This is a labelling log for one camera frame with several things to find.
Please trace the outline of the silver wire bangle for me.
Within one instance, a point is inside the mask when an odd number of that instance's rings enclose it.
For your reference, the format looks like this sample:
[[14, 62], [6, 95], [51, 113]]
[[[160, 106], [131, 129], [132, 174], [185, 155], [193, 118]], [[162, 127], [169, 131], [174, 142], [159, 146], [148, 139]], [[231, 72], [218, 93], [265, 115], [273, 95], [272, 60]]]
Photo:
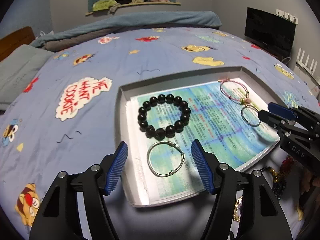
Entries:
[[[177, 150], [180, 153], [181, 156], [181, 161], [180, 164], [178, 165], [178, 167], [174, 168], [173, 170], [171, 170], [170, 172], [166, 173], [166, 174], [162, 174], [162, 173], [158, 173], [154, 168], [153, 165], [151, 163], [151, 151], [159, 145], [168, 145], [170, 147], [173, 147], [175, 150]], [[174, 175], [175, 173], [177, 173], [183, 166], [184, 161], [185, 161], [185, 153], [173, 142], [171, 141], [158, 141], [155, 142], [154, 144], [152, 144], [148, 151], [147, 151], [147, 155], [146, 155], [146, 159], [147, 159], [147, 164], [148, 167], [150, 169], [150, 171], [152, 172], [152, 174], [154, 174], [155, 176], [159, 177], [159, 178], [166, 178], [166, 177], [170, 177], [172, 175]]]

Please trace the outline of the dark wire bangle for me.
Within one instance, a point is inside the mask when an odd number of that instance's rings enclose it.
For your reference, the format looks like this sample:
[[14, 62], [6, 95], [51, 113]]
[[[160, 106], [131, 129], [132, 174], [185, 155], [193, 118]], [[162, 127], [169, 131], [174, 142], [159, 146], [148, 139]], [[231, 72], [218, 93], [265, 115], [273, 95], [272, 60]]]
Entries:
[[259, 111], [252, 105], [245, 105], [241, 109], [242, 119], [251, 127], [258, 127], [261, 124], [258, 113]]

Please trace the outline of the grey shallow tray box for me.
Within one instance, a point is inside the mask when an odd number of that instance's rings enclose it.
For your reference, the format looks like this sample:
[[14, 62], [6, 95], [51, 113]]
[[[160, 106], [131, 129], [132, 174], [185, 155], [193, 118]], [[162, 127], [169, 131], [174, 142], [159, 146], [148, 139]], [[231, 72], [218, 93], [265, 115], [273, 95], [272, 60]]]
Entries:
[[[140, 130], [138, 109], [153, 96], [172, 94], [191, 110], [189, 124], [158, 141]], [[236, 171], [246, 171], [278, 143], [257, 111], [280, 97], [245, 67], [171, 74], [119, 88], [117, 130], [129, 153], [122, 174], [127, 200], [135, 207], [165, 205], [193, 197], [203, 185], [191, 155], [197, 139], [204, 150]]]

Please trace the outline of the printed blue-green paper sheet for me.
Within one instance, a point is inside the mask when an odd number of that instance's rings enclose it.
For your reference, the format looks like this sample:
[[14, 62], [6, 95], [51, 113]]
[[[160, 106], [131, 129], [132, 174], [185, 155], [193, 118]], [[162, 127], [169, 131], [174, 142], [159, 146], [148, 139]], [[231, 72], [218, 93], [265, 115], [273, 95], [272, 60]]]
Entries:
[[[145, 101], [159, 92], [140, 94], [126, 102], [126, 124], [129, 156], [125, 164], [123, 185], [131, 205], [147, 207], [178, 202], [198, 195], [204, 190], [191, 155], [191, 143], [198, 139], [205, 151], [216, 155], [237, 171], [253, 166], [270, 150], [279, 137], [265, 124], [251, 127], [241, 117], [241, 109], [252, 105], [266, 109], [266, 102], [242, 79], [234, 78], [221, 85], [218, 82], [165, 90], [164, 95], [180, 96], [191, 110], [189, 123], [180, 133], [162, 141], [175, 143], [184, 153], [182, 168], [174, 175], [159, 178], [147, 164], [149, 147], [158, 142], [148, 138], [138, 124], [138, 110]], [[153, 168], [166, 174], [178, 167], [180, 153], [168, 145], [156, 146], [151, 151]]]

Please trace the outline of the white wifi router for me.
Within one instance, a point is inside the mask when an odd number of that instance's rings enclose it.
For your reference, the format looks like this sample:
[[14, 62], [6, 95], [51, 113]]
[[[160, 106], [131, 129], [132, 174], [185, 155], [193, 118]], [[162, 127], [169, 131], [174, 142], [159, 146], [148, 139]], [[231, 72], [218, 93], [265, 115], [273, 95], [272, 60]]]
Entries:
[[298, 50], [294, 72], [307, 84], [319, 86], [319, 77], [315, 76], [317, 61], [312, 59], [301, 47]]

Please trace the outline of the wooden tv stand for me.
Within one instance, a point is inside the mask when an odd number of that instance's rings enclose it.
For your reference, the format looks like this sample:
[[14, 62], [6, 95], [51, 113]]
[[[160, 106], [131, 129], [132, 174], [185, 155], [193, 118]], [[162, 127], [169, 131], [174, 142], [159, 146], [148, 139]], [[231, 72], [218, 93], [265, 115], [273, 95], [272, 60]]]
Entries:
[[251, 45], [253, 45], [255, 48], [257, 49], [261, 49], [262, 51], [268, 53], [269, 55], [275, 57], [276, 59], [278, 59], [281, 62], [284, 62], [285, 60], [290, 61], [292, 59], [291, 54], [289, 56], [283, 56], [280, 53], [278, 53], [277, 51], [269, 48], [268, 46], [265, 46], [262, 43], [259, 43], [253, 39], [250, 38], [244, 38], [243, 41], [246, 41], [248, 43], [250, 43]]

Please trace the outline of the blue cartoon bedsheet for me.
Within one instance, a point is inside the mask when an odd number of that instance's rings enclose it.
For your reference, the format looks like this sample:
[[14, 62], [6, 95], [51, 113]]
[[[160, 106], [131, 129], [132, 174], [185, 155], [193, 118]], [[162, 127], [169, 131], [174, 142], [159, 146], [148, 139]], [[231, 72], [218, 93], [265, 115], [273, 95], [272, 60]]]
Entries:
[[256, 45], [211, 28], [129, 30], [54, 54], [1, 116], [14, 133], [1, 146], [1, 207], [23, 239], [31, 230], [32, 185], [43, 198], [56, 175], [82, 172], [119, 144], [119, 87], [173, 73], [243, 66], [287, 106], [319, 111], [293, 71]]

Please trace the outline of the black television screen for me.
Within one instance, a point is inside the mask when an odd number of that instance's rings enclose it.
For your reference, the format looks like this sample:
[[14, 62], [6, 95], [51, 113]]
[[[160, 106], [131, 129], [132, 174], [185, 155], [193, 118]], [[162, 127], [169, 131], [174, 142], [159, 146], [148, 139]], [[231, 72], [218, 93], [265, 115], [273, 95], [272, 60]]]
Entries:
[[247, 8], [244, 35], [264, 49], [288, 57], [295, 39], [296, 25], [289, 20], [259, 9]]

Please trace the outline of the grey pillow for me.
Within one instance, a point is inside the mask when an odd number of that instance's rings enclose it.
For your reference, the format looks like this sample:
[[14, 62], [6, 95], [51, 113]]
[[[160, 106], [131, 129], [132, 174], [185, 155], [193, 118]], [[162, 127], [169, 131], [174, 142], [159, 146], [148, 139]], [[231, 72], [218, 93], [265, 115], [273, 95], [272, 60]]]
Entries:
[[51, 51], [21, 45], [1, 61], [1, 110], [5, 111], [53, 55]]

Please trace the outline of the teal folded blanket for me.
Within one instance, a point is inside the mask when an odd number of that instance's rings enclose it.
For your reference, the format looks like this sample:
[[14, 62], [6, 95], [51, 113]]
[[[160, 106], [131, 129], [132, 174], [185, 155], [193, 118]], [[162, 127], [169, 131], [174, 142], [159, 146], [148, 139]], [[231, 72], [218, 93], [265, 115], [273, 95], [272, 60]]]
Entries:
[[57, 52], [97, 37], [129, 30], [176, 27], [219, 29], [221, 25], [219, 17], [212, 11], [137, 12], [112, 16], [53, 35], [44, 35], [33, 40], [30, 45]]

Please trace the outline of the wooden window sill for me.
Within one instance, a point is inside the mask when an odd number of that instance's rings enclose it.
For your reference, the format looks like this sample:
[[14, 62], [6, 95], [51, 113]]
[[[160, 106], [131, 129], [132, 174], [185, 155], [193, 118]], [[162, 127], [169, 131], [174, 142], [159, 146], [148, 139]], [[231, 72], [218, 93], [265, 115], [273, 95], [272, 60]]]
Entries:
[[[181, 6], [180, 2], [143, 2], [143, 3], [129, 3], [129, 4], [121, 4], [116, 6], [116, 10], [120, 8], [128, 8], [128, 7], [141, 7], [141, 6], [148, 6], [148, 5], [174, 5], [174, 6]], [[97, 12], [109, 11], [109, 9], [92, 11], [85, 13], [85, 17], [91, 16]]]

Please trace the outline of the wooden headboard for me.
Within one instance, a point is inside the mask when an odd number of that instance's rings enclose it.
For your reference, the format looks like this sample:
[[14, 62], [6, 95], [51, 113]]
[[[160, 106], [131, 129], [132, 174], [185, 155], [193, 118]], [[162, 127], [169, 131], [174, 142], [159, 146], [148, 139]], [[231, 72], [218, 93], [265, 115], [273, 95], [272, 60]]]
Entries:
[[27, 26], [1, 38], [0, 40], [0, 61], [7, 58], [16, 48], [23, 44], [30, 44], [35, 40], [31, 27]]

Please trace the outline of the green cloth on sill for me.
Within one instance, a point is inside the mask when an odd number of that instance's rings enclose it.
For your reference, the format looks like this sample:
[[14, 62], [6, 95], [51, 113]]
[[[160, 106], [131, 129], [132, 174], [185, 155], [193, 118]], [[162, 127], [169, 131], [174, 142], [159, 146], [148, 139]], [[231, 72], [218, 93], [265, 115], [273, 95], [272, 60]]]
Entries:
[[111, 10], [114, 12], [119, 6], [116, 0], [99, 0], [92, 5], [92, 11]]

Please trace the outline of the white wall hook rack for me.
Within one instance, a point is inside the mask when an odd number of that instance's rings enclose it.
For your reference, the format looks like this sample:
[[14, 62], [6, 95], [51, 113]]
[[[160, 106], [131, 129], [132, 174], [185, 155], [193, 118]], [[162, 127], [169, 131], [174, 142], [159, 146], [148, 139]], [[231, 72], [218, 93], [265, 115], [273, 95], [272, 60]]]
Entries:
[[298, 25], [298, 18], [290, 14], [289, 12], [284, 12], [282, 10], [276, 9], [276, 15]]

